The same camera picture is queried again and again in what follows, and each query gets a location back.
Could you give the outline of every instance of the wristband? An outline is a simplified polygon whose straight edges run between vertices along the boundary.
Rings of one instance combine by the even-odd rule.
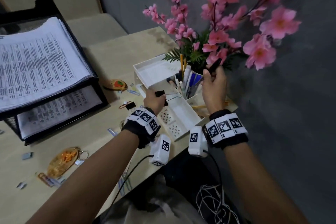
[[[247,142],[247,130],[235,113],[229,110],[220,110],[210,115],[210,122],[202,127],[207,141],[224,149],[226,146]]]
[[[144,148],[149,142],[153,142],[160,130],[159,120],[152,109],[137,108],[125,120],[122,130],[126,129],[139,137],[139,149]]]

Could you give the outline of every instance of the paper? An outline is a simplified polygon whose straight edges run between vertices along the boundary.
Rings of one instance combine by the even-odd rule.
[[[17,116],[17,120],[22,139],[51,128],[101,103],[93,87],[87,86],[21,113]]]
[[[35,30],[0,36],[0,111],[54,95],[91,76],[56,17]]]

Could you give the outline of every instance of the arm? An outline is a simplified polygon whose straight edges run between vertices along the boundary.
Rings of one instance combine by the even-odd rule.
[[[203,99],[210,114],[224,109],[226,77],[220,66],[211,77],[204,70]],[[308,224],[294,202],[266,171],[247,143],[224,148],[243,204],[256,224]]]
[[[148,90],[144,104],[158,115],[165,99]],[[137,135],[121,131],[79,166],[27,224],[92,223],[138,145]]]

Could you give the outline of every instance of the beige desk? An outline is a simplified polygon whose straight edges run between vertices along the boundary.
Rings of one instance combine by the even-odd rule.
[[[159,27],[122,36],[114,40],[91,45],[86,52],[99,76],[124,80],[127,84],[134,82],[133,64],[137,64],[158,54],[165,53],[175,46],[174,41]],[[49,139],[30,146],[23,142],[2,121],[0,129],[0,223],[24,223],[55,192],[35,177],[36,172],[44,172],[50,160],[63,149],[79,146],[92,155],[96,150],[111,140],[108,128],[120,132],[119,124],[129,112],[119,106],[124,101],[134,101],[137,106],[143,104],[143,98],[128,92],[118,94],[104,91],[111,103],[106,109],[80,120],[76,124],[53,134]],[[188,146],[186,137],[171,145],[170,159],[174,158]],[[21,160],[22,154],[34,152],[34,157]],[[149,154],[149,147],[137,150],[132,158],[130,168],[144,156]],[[73,166],[64,177],[76,169]],[[143,161],[130,177],[131,184],[136,187],[159,167]],[[19,190],[19,182],[26,182],[27,187]],[[113,190],[99,213],[105,211],[115,197],[118,186]]]

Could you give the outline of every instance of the hand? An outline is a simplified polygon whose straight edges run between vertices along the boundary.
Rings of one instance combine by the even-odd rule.
[[[203,70],[202,95],[210,115],[224,109],[226,98],[226,76],[223,67],[217,67],[212,76],[207,69]]]
[[[163,94],[160,97],[155,95],[153,90],[147,90],[146,98],[143,100],[145,107],[149,107],[153,110],[157,116],[161,112],[162,108],[165,106],[166,94]]]

